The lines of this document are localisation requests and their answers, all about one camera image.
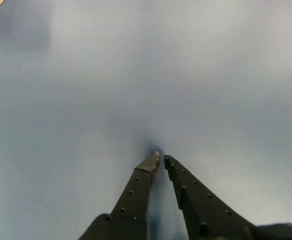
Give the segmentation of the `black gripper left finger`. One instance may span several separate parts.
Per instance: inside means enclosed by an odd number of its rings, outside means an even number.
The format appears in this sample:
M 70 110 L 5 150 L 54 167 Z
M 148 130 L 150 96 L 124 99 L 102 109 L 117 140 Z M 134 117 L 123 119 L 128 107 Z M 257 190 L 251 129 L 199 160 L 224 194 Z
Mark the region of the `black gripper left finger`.
M 109 214 L 101 214 L 80 237 L 81 240 L 145 240 L 151 189 L 159 169 L 160 153 L 135 167 L 125 189 Z

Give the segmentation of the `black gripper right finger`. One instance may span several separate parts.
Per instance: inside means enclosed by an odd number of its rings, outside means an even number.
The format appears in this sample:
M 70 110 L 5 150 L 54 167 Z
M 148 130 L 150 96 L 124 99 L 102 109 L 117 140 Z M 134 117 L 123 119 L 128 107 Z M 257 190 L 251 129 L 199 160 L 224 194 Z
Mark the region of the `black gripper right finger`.
M 173 183 L 191 240 L 256 240 L 257 228 L 234 212 L 185 166 L 170 155 L 165 169 Z

